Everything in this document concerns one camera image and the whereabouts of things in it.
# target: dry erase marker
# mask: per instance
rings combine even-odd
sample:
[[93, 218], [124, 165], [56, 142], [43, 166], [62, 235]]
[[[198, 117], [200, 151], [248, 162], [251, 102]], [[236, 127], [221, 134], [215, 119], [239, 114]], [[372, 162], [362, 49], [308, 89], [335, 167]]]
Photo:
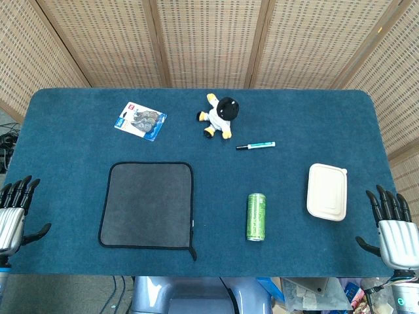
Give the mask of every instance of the dry erase marker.
[[265, 147], [275, 147], [275, 142], [247, 144], [243, 146], [236, 146], [236, 149], [242, 150], [242, 149], [255, 149], [255, 148], [265, 148]]

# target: soda can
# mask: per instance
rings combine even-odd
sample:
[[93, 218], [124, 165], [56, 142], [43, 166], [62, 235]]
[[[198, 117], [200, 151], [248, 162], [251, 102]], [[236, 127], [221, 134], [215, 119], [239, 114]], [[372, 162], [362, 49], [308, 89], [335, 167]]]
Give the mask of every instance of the soda can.
[[249, 241], [264, 240], [264, 216], [266, 196], [261, 193], [252, 193], [247, 197], [247, 232]]

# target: container lid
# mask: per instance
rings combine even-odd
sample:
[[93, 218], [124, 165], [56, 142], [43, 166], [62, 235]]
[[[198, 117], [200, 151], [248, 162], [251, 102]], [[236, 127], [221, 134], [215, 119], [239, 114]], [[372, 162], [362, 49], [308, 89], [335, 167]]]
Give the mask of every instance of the container lid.
[[346, 169], [313, 164], [308, 174], [307, 210], [319, 218], [341, 221], [346, 216]]

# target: yellow plush feet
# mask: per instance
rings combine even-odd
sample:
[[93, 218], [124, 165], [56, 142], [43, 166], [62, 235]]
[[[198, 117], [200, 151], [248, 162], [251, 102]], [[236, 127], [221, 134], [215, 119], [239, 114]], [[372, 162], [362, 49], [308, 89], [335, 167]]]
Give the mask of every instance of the yellow plush feet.
[[218, 105], [218, 99], [214, 94], [207, 95], [208, 102], [211, 104], [212, 107], [216, 108]]
[[223, 132], [223, 139], [231, 139], [231, 131], [224, 131]]
[[208, 128], [204, 129], [204, 135], [206, 137], [208, 137], [209, 139], [211, 139], [214, 136], [215, 133], [215, 129], [211, 126], [209, 126]]
[[196, 119], [199, 122], [205, 121], [205, 112], [204, 111], [200, 111], [199, 113], [196, 114]]

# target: table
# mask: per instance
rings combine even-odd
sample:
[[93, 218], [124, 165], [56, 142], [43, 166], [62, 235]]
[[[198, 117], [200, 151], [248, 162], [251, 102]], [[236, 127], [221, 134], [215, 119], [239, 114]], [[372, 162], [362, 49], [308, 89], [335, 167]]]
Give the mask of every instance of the table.
[[[232, 139], [203, 136], [206, 94], [240, 104]], [[127, 102], [166, 113], [155, 142], [113, 127]], [[235, 150], [275, 141], [275, 148]], [[98, 241], [109, 168], [121, 161], [183, 161], [194, 172], [194, 239], [188, 251], [110, 249]], [[348, 170], [342, 222], [306, 209], [309, 167]], [[357, 90], [54, 88], [31, 100], [7, 182], [41, 179], [26, 233], [51, 222], [10, 262], [15, 273], [163, 276], [372, 277], [390, 270], [357, 246], [378, 244], [365, 190], [394, 190], [370, 97]], [[246, 200], [266, 195], [266, 240], [246, 241]]]

